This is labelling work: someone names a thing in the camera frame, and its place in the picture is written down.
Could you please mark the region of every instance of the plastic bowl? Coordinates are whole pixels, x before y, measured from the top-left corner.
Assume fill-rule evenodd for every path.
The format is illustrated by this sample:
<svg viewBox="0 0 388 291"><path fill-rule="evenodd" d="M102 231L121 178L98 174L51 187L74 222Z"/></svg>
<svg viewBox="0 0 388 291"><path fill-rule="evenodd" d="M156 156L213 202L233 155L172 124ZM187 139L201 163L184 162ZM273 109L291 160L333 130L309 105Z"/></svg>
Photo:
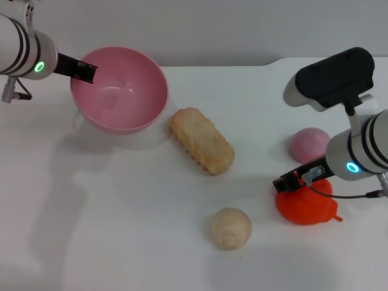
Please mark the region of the plastic bowl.
<svg viewBox="0 0 388 291"><path fill-rule="evenodd" d="M94 84L72 78L72 94L79 111L97 128L120 135L135 133L163 112L169 97L167 80L147 55L105 47L82 60L98 66Z"/></svg>

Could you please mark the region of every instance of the white table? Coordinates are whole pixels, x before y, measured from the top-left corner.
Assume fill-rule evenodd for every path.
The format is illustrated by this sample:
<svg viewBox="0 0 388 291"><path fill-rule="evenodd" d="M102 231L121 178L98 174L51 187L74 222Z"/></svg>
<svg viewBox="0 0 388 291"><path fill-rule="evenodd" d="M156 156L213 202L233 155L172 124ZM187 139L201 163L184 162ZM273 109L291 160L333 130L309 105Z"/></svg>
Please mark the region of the white table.
<svg viewBox="0 0 388 291"><path fill-rule="evenodd" d="M274 206L272 181L297 166L289 136L349 128L341 106L317 113L283 103L290 77L318 60L164 68L165 114L123 138L77 115L69 79L26 81L31 102L0 104L0 290L387 290L388 199L339 201L343 222L311 227ZM371 92L388 107L388 58L375 60ZM230 141L229 172L207 176L168 137L165 122L183 107L199 108ZM379 187L376 178L330 182L338 195ZM241 250L219 251L207 236L224 207L252 219Z"/></svg>

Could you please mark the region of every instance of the cable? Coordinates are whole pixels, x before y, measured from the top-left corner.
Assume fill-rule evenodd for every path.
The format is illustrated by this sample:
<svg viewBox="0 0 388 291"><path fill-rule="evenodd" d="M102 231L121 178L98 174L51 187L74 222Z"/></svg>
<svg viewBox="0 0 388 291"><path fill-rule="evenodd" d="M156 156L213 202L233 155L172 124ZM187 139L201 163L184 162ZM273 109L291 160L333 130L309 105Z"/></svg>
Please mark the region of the cable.
<svg viewBox="0 0 388 291"><path fill-rule="evenodd" d="M23 85L23 83L19 80L19 78L16 78L17 82L19 83L20 87L23 88L23 90L30 96L32 96L32 94L30 93L30 91L27 90L27 88Z"/></svg>
<svg viewBox="0 0 388 291"><path fill-rule="evenodd" d="M326 194L326 193L323 193L319 190L317 190L316 188L310 186L310 189L313 190L315 193L317 194L320 194L322 196L325 196L325 197L329 197L329 198L337 198L337 199L357 199L357 198L367 198L366 195L356 195L356 196L337 196L337 195L330 195L330 194Z"/></svg>

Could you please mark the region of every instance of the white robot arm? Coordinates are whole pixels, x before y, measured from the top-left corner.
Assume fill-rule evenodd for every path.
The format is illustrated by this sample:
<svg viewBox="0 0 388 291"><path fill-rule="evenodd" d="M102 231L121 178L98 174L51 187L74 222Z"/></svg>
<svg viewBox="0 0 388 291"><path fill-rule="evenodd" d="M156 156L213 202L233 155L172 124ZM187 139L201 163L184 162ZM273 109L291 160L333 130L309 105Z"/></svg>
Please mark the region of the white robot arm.
<svg viewBox="0 0 388 291"><path fill-rule="evenodd" d="M8 75L2 101L15 97L18 78L59 73L93 83L97 67L58 53L53 40L33 29L33 0L0 0L0 75Z"/></svg>
<svg viewBox="0 0 388 291"><path fill-rule="evenodd" d="M374 68L369 52L352 48L305 67L292 77L284 91L288 105L308 104L322 112L341 103L350 129L330 140L325 156L275 180L279 192L305 186L300 178L306 175L312 181L333 175L356 181L376 175L383 189L371 192L370 198L388 196L388 110L381 111L372 95L359 97L373 87Z"/></svg>

